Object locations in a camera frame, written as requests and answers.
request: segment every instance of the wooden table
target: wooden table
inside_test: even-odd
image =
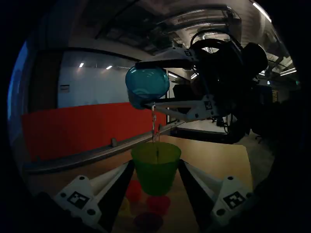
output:
[[[250,162],[244,146],[209,143],[165,135],[161,136],[160,140],[177,145],[182,151],[181,159],[204,172],[219,179],[236,176],[244,185],[253,189]],[[30,175],[27,177],[27,185],[33,194],[44,191],[54,196],[78,175],[85,175],[92,179],[130,159],[131,151],[128,150],[83,167],[52,174]]]
[[[252,189],[250,163],[244,146],[209,143],[170,136],[161,136],[160,140],[177,145],[182,151],[181,159],[204,172],[219,179],[236,176],[244,185]],[[85,175],[92,179],[126,163],[130,159],[131,151],[129,150],[83,167],[53,174],[31,175],[28,176],[28,187],[33,194],[44,191],[54,196],[78,175]],[[131,180],[138,182],[135,171]],[[157,231],[159,233],[199,232],[199,226],[179,171],[176,172],[173,185],[165,196],[170,200],[170,205],[165,214],[158,215],[150,210],[147,200],[151,196],[144,193],[143,190],[138,202],[131,202],[125,197],[123,202],[126,202],[128,206],[126,214],[122,212],[121,207],[115,219],[112,233],[141,232],[137,221],[144,214],[150,215],[150,212],[151,215],[156,215],[157,222],[159,219],[162,221],[161,227]],[[153,224],[152,219],[149,221],[151,223],[148,223],[148,226]]]

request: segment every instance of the white wall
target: white wall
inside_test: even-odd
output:
[[[129,45],[122,44],[119,42],[115,42],[112,40],[106,40],[106,39],[95,40],[93,38],[75,36],[75,37],[71,37],[68,46],[104,50],[108,52],[114,52],[117,54],[122,54],[125,56],[133,57],[139,60],[145,60],[145,59],[152,57],[152,55],[140,49],[137,49],[137,48],[134,48],[134,47],[131,47]],[[166,70],[171,71],[175,74],[178,74],[190,80],[190,76],[182,68],[166,68]]]
[[[129,102],[127,69],[61,68],[60,85],[70,85],[69,93],[58,90],[58,107]]]

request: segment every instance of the black cable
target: black cable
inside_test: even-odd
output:
[[[202,31],[197,32],[197,33],[194,34],[194,36],[191,38],[190,47],[192,46],[194,39],[195,39],[198,35],[200,35],[200,34],[202,34],[202,33],[205,33],[205,32],[219,32],[219,33],[226,34],[226,35],[230,36],[230,38],[235,42],[235,44],[239,47],[239,49],[243,49],[243,47],[242,47],[242,45],[240,44],[240,42],[239,42],[237,39],[235,39],[234,36],[232,36],[232,35],[231,35],[230,33],[228,33],[228,32],[225,32],[225,31],[219,30],[219,29],[204,29],[204,30],[202,30]]]
[[[276,63],[274,60],[269,60],[269,59],[268,59],[268,61],[273,62],[273,63]],[[282,65],[281,63],[279,63],[278,65],[284,66],[284,65]],[[284,67],[287,68],[287,66],[284,66]]]

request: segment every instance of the floor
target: floor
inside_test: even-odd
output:
[[[181,124],[178,126],[178,128],[225,133],[224,128],[216,126],[216,122],[212,123],[212,120],[197,120],[193,122],[187,122]]]
[[[251,131],[248,136],[245,136],[236,143],[237,145],[246,147],[250,160],[254,188],[268,176],[274,161],[274,156],[267,146],[266,141],[262,140],[258,143],[259,139],[256,139],[256,136],[257,134]]]
[[[188,122],[180,125],[179,128],[210,132],[225,132],[223,127],[216,126],[216,122],[212,123],[211,120]],[[251,131],[249,135],[246,135],[236,143],[237,145],[245,146],[247,149],[254,188],[268,176],[274,161],[272,151],[268,148],[266,142],[263,140],[258,143],[259,139],[256,139],[256,136],[257,134]]]

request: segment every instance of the ceiling light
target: ceiling light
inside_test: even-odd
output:
[[[288,74],[294,73],[294,72],[296,72],[296,71],[297,71],[297,70],[294,70],[294,71],[292,71],[292,72],[289,72],[289,73],[286,73],[286,74],[282,74],[282,75],[280,75],[280,76],[288,75]]]
[[[264,11],[263,8],[258,6],[256,3],[253,3],[253,6],[256,7],[270,22],[272,22],[272,20],[270,19],[270,17],[267,15],[267,13]]]
[[[209,36],[209,35],[214,35],[214,34],[216,34],[216,33],[204,34],[203,39],[205,40],[205,39],[206,39],[206,36]]]
[[[197,77],[197,74],[193,74],[193,75],[191,76],[191,79],[194,79],[195,77]]]
[[[285,70],[285,71],[281,72],[280,74],[283,74],[283,73],[288,72],[288,71],[291,71],[291,70],[296,70],[296,68],[294,67],[294,68],[292,68],[292,69],[290,69],[290,70]]]
[[[172,73],[168,73],[168,75],[170,75],[170,76],[172,76],[172,77],[174,77],[174,78],[178,78],[177,75],[174,75],[174,74],[172,74]]]

